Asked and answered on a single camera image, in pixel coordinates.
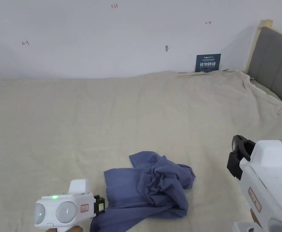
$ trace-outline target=circular sensor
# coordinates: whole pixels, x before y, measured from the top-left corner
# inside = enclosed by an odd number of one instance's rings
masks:
[[[74,203],[66,201],[61,203],[56,209],[56,218],[61,223],[71,222],[76,214],[77,208]]]
[[[44,216],[45,216],[45,207],[42,204],[37,203],[36,209],[34,211],[34,223],[36,225],[40,224],[44,220]]]

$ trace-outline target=crumpled blue shirt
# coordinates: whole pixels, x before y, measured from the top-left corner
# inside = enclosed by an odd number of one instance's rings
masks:
[[[191,189],[195,179],[191,167],[150,151],[129,158],[133,168],[104,172],[109,206],[93,218],[91,232],[124,232],[145,218],[187,215],[184,189]]]

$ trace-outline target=gray headboard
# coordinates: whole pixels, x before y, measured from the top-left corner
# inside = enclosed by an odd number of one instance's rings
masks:
[[[261,29],[248,75],[282,100],[282,34],[268,27]]]

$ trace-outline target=white wall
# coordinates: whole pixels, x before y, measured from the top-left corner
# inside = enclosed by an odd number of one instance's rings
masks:
[[[0,78],[192,72],[209,53],[244,70],[267,18],[282,30],[282,0],[0,0]]]

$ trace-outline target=dark blue sign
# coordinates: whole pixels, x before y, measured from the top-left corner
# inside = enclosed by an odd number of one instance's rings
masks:
[[[218,70],[221,54],[197,55],[195,72],[212,72]]]

